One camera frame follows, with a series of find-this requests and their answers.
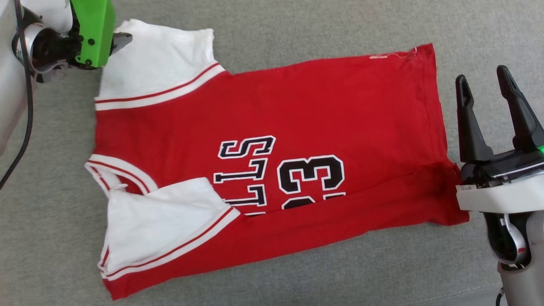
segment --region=jersey number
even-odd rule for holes
[[[220,159],[243,158],[251,153],[252,156],[270,155],[274,148],[276,138],[274,136],[264,136],[255,138],[246,138],[240,142],[239,148],[237,140],[229,140],[221,143],[218,157]],[[229,180],[252,179],[259,181],[264,178],[268,158],[256,158],[249,161],[248,172],[237,173],[214,173],[214,183],[223,183]],[[302,192],[300,180],[295,179],[293,174],[300,172],[302,181],[316,181],[319,179],[318,170],[325,169],[327,176],[321,178],[323,191],[333,191],[337,189],[344,181],[344,164],[335,155],[313,156],[310,158],[298,158],[285,160],[277,168],[277,179],[281,191],[285,194],[296,195]],[[248,185],[248,193],[253,197],[243,199],[226,199],[225,201],[232,206],[256,205],[257,207],[266,206],[267,198],[264,184]],[[345,195],[345,192],[329,193],[323,195],[323,200]],[[310,196],[297,196],[288,199],[282,204],[282,209],[290,209],[303,206],[316,201]],[[251,215],[260,215],[264,212],[256,212]]]

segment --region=red jersey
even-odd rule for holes
[[[447,157],[432,45],[237,75],[209,45],[211,56],[166,88],[103,94],[119,89],[108,80],[139,77],[119,62],[159,43],[135,51],[156,26],[131,22],[123,31],[133,43],[104,70],[96,148],[86,164],[110,196],[100,269],[114,299],[369,230],[468,221],[455,198],[459,170]],[[160,43],[194,55],[201,40]],[[148,63],[153,69],[142,78],[164,72],[161,65],[172,69],[161,63]],[[154,225],[146,232],[146,224]],[[128,235],[153,246],[121,251]],[[145,242],[150,236],[164,241]]]

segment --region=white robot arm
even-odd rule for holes
[[[114,26],[110,0],[0,0],[0,156],[32,104],[36,83],[50,81],[59,69],[102,67],[132,41],[128,33],[113,33]],[[32,109],[25,144],[0,178],[0,189],[24,153],[31,129]]]
[[[544,305],[544,129],[508,68],[497,67],[497,76],[514,123],[514,149],[495,155],[487,146],[468,82],[457,77],[459,148],[466,163],[457,198],[461,209],[484,213],[508,305]]]

